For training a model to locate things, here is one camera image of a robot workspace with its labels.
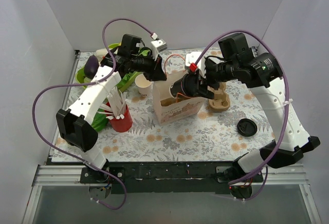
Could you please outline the single brown pulp carrier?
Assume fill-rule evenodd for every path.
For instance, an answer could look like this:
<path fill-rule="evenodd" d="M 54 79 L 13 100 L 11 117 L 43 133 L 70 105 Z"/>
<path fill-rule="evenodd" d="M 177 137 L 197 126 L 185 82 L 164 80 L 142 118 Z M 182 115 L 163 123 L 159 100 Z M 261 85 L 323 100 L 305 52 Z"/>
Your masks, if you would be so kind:
<path fill-rule="evenodd" d="M 161 100 L 160 103 L 161 103 L 161 106 L 167 107 L 174 103 L 177 103 L 177 100 L 176 99 L 164 99 L 164 100 Z"/>

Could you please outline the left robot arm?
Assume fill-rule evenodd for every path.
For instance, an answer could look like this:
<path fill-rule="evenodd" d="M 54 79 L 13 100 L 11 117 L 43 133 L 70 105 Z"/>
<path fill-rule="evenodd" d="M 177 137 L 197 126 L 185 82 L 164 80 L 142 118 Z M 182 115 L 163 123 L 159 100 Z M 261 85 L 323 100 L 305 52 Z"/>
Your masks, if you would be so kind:
<path fill-rule="evenodd" d="M 139 48 L 141 38 L 125 34 L 121 44 L 109 50 L 103 58 L 78 100 L 68 110 L 60 109 L 56 114 L 60 136 L 80 150 L 83 161 L 95 166 L 92 177 L 99 183 L 108 180 L 109 170 L 104 167 L 106 159 L 96 146 L 98 133 L 92 128 L 94 116 L 125 74 L 136 71 L 151 82 L 166 80 L 160 52 L 167 48 L 167 44 L 156 35 L 152 39 L 149 53 L 142 55 Z"/>

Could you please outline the kraft paper takeout bag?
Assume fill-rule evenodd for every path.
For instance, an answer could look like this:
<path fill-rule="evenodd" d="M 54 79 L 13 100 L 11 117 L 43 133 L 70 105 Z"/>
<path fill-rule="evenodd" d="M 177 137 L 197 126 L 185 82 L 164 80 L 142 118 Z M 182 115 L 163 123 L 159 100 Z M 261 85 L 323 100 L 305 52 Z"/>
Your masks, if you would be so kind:
<path fill-rule="evenodd" d="M 201 106 L 205 102 L 205 98 L 195 97 L 188 98 L 183 94 L 178 94 L 175 98 L 170 95 L 169 88 L 177 80 L 181 79 L 187 71 L 184 69 L 184 63 L 181 58 L 182 56 L 178 54 L 172 54 L 170 57 L 173 57 L 175 60 L 178 60 L 179 71 L 169 72 L 166 69 L 166 64 L 169 59 L 166 59 L 164 62 L 164 71 L 167 74 L 166 81 L 157 81 L 153 83 L 153 108 L 160 125 L 165 125 L 172 123 L 179 119 L 194 115 L 199 112 Z M 164 99 L 176 99 L 177 103 L 174 103 L 170 106 L 163 107 L 161 106 L 160 101 Z"/>

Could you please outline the black plastic cup lid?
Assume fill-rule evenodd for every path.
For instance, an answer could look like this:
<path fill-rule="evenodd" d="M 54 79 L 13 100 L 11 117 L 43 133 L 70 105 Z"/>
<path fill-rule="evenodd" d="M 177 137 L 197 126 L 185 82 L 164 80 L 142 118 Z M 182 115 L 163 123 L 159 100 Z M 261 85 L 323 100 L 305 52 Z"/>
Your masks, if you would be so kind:
<path fill-rule="evenodd" d="M 186 74 L 182 78 L 181 81 L 181 88 L 182 91 L 184 92 L 184 95 L 187 97 L 199 97 L 198 96 L 198 89 L 199 89 L 199 84 L 195 84 L 192 80 L 192 74 Z"/>

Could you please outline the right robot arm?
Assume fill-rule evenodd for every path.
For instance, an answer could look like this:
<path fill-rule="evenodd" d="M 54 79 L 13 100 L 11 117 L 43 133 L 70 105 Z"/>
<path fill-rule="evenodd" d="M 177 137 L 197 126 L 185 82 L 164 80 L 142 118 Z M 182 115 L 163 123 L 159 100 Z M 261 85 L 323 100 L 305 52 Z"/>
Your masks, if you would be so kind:
<path fill-rule="evenodd" d="M 270 51 L 255 56 L 246 34 L 234 30 L 215 39 L 223 56 L 220 63 L 205 58 L 203 52 L 195 59 L 186 56 L 188 74 L 182 85 L 190 97 L 212 99 L 214 94 L 208 87 L 238 80 L 250 89 L 269 121 L 275 139 L 238 157 L 220 173 L 220 179 L 229 184 L 245 181 L 265 166 L 277 169 L 292 165 L 320 145 L 319 138 L 311 136 L 301 124 L 289 98 L 286 75 L 276 57 Z"/>

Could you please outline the white paper coffee cup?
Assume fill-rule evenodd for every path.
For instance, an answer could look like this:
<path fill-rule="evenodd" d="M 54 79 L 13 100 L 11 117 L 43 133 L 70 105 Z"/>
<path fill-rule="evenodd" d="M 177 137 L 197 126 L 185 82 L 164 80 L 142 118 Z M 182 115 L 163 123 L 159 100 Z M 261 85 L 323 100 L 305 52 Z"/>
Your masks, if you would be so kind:
<path fill-rule="evenodd" d="M 151 93 L 152 82 L 147 80 L 143 74 L 136 77 L 135 84 L 142 97 L 147 97 Z"/>

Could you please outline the black paper coffee cup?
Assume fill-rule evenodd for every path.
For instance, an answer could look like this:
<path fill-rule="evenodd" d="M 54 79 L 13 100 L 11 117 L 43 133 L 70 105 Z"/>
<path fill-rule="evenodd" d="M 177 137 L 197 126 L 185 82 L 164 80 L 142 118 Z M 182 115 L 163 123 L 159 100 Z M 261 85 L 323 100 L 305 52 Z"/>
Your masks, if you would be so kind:
<path fill-rule="evenodd" d="M 174 98 L 178 93 L 187 97 L 202 97 L 205 88 L 201 85 L 197 74 L 187 73 L 170 86 L 169 92 Z"/>

